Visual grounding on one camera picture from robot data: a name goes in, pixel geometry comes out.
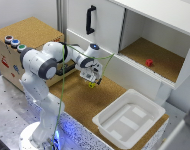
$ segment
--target white wall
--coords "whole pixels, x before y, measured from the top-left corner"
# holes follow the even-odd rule
[[[32,16],[57,29],[56,0],[0,0],[0,28]]]
[[[190,109],[190,76],[178,89],[172,91],[168,102],[184,112]]]

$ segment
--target black handle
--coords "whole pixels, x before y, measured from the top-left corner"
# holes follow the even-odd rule
[[[93,33],[95,30],[91,28],[91,12],[96,10],[95,6],[91,6],[91,8],[89,8],[87,10],[87,24],[86,24],[86,31],[87,31],[87,35]]]

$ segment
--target cabinet shelf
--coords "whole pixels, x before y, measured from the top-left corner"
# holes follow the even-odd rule
[[[147,59],[152,59],[153,65],[148,68],[174,83],[178,78],[185,60],[185,58],[144,38],[139,38],[134,43],[120,51],[120,53],[143,66],[146,66],[145,62]]]

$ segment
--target wooden box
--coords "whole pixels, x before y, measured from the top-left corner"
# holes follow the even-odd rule
[[[21,79],[25,70],[21,66],[20,54],[17,50],[11,48],[10,45],[5,44],[4,39],[7,35],[12,35],[14,39],[20,40],[21,44],[24,44],[27,47],[32,47],[36,50],[41,50],[43,45],[49,41],[63,42],[64,35],[34,17],[0,29],[1,74],[23,91],[23,87],[21,86],[19,79]],[[52,79],[47,80],[46,83],[48,86],[51,86],[61,79],[62,77],[54,76]]]

